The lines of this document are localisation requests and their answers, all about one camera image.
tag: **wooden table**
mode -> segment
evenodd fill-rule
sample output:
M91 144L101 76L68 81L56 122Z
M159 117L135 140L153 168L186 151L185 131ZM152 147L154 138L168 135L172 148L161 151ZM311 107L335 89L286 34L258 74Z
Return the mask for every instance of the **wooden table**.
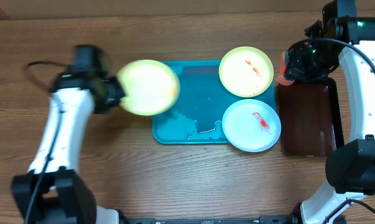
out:
M359 11L375 16L375 11ZM27 82L21 67L48 59L69 63L72 47L94 44L108 52L112 72L138 59L220 59L234 47L260 48L278 70L280 54L304 39L313 12L210 16L106 17L0 21L0 223L21 223L10 195L11 179L24 174L37 152L48 96ZM53 80L58 68L34 70ZM350 114L345 80L334 72L345 141ZM324 158L249 154L230 145L166 146L151 121L123 110L93 115L83 142L80 171L99 205L127 217L208 218L287 214L325 180ZM375 196L364 201L375 208ZM350 223L375 223L359 205L344 213Z

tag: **wood grain surface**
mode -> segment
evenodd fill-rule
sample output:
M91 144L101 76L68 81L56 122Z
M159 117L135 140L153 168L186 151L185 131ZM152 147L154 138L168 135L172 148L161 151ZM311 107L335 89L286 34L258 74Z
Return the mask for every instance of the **wood grain surface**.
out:
M332 0L0 0L0 19L65 19L103 16L169 16L243 12L320 13ZM375 10L375 0L356 0Z
M358 14L375 16L375 11ZM115 73L138 59L220 59L248 45L263 50L277 71L280 54L305 38L303 28L320 16L270 12L0 21L0 223L22 223L10 183L26 172L47 121L48 96L22 76L27 62L69 63L74 45L95 44L108 52ZM34 71L49 82L61 70ZM341 70L332 77L348 142L345 79ZM290 213L310 197L325 180L325 159L284 156L279 142L260 154L228 144L162 145L151 134L150 119L119 109L90 118L80 171L99 205L122 209L130 218L257 217ZM364 201L375 208L375 196ZM375 223L375 215L359 205L344 214L350 223Z

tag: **red sauce smear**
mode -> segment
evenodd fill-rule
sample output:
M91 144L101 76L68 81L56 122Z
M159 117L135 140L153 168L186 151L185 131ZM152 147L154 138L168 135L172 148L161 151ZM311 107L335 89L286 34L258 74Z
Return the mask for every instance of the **red sauce smear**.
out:
M267 131L269 133L269 124L262 118L261 114L258 112L252 113L255 119L261 125L261 131Z
M250 66L250 68L252 68L252 70L255 72L255 74L257 74L258 77L262 76L260 71L252 65L250 60L244 60L244 61Z

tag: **white plate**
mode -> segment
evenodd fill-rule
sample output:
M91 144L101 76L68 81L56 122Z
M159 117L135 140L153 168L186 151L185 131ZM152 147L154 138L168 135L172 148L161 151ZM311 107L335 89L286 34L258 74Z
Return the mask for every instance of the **white plate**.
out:
M268 104L247 99L226 109L222 128L235 147L247 152L261 152L277 142L282 125L277 113Z
M237 96L257 96L272 83L272 62L255 47L237 47L222 58L219 78L223 86Z

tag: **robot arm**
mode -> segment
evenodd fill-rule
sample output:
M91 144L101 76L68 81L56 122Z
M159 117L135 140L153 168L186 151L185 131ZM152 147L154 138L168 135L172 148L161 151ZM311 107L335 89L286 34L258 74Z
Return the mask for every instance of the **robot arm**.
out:
M44 167L50 145L55 139L59 116L62 116L62 123L52 152L52 160L45 172L56 172L59 167L78 172L78 160L85 127L95 109L95 102L89 90L66 88L53 94L57 95L57 98L62 102L63 113L59 114L57 102L52 98L45 133L36 158L28 170L35 174L41 173Z
M375 41L361 41L360 44L355 45L355 47L362 50L362 52L371 58L375 64ZM339 54L339 64L343 68L348 86L349 104L352 117L350 141L352 142L356 139L365 140L366 136L370 135L373 135L375 138L375 76L371 72L370 66L363 62L363 58L347 47ZM366 163L363 157L368 158L369 162L365 164L366 168L370 167L371 163L375 161L375 145L372 145L374 139L368 139L365 141L372 142L361 147L352 147L352 150L345 146L338 149L339 151L344 151L344 153L335 153L328 158L326 174L329 174L328 177L330 182L334 186L341 187L341 181L348 179L342 175L336 176L334 173L339 171L349 172L350 168L348 166L346 166L345 169L342 168L340 170L337 166L339 166L339 168L344 166L344 164L341 164L342 159L350 161L350 155L353 155L350 151L357 151L358 148L360 151L366 151L365 155L355 155L362 160L362 166ZM356 160L359 159L352 160L351 163L349 162L346 164L354 164L354 161ZM356 174L356 177L351 178L358 181L360 179L358 177L365 173L366 169L363 169ZM303 223L323 223L325 217L336 210L341 204L345 203L347 199L363 199L366 197L366 193L369 193L364 190L365 183L366 182L363 182L358 186L355 186L359 188L359 192L354 192L354 186L351 186L351 192L344 192L343 194L340 192L339 194L336 192L336 188L330 185L329 180L326 180L311 198L301 204L300 210ZM341 210L338 210L335 215L329 218L329 221L333 222L333 220L348 207L349 205L346 204Z
M354 45L366 54L375 65L375 41L362 40ZM348 87L351 110L350 141L375 138L375 75L370 66L355 51L344 48L338 55Z
M106 113L125 94L116 78L105 77L100 49L79 45L75 52L74 64L54 82L54 97L40 148L27 175L13 178L13 197L22 216L26 219L29 214L29 223L119 224L124 220L123 215L97 207L77 171L90 115ZM45 169L49 155L50 162ZM38 195L32 199L35 189ZM42 195L50 189L57 191L57 197L44 198Z
M297 212L302 223L319 224L333 222L349 207L348 200L375 194L375 73L353 49L315 39L351 44L375 65L375 18L356 17L353 0L335 0L323 8L323 26L318 21L305 33L311 37L308 45L293 45L286 53L287 85L327 77L341 65L352 118L350 143L328 157L327 180Z

